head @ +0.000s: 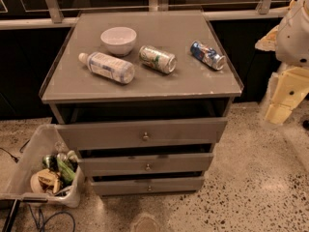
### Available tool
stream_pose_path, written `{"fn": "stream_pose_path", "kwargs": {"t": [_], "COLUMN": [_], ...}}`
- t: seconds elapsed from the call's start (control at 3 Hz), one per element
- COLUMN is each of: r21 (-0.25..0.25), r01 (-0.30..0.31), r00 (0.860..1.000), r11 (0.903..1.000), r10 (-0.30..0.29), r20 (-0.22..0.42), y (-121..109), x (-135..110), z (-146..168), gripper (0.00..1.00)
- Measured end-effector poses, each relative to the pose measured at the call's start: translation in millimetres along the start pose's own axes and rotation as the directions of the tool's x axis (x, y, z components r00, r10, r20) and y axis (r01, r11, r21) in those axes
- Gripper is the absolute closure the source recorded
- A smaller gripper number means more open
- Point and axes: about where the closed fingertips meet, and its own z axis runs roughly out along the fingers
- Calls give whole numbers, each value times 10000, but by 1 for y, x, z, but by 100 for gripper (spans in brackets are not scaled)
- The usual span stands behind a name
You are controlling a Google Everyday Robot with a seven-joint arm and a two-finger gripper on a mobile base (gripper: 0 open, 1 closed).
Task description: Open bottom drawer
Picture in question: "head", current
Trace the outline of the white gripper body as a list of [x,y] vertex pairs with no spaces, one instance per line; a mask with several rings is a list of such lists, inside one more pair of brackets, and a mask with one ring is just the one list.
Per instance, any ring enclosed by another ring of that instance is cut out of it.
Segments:
[[265,120],[275,125],[283,124],[308,94],[308,69],[292,67],[282,71],[278,76]]

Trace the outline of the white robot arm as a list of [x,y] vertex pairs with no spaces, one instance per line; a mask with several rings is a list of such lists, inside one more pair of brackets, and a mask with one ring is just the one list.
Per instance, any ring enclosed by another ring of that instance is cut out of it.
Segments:
[[309,93],[309,0],[290,3],[280,23],[259,39],[255,48],[274,51],[286,66],[277,75],[265,120],[283,124]]

